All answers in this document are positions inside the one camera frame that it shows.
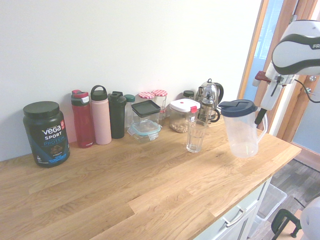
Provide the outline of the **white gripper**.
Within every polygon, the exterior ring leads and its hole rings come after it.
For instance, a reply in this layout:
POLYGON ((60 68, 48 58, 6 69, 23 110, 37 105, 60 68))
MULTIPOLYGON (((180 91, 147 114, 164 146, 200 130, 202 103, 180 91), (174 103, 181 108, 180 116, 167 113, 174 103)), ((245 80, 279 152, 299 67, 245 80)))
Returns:
POLYGON ((274 107, 274 105, 275 105, 275 103, 281 93, 282 87, 283 86, 276 81, 270 82, 270 84, 268 85, 268 87, 266 89, 264 97, 261 101, 261 104, 260 104, 261 109, 259 110, 257 117, 254 121, 254 123, 256 125, 259 125, 262 122, 262 120, 266 114, 266 110, 271 110, 274 107))

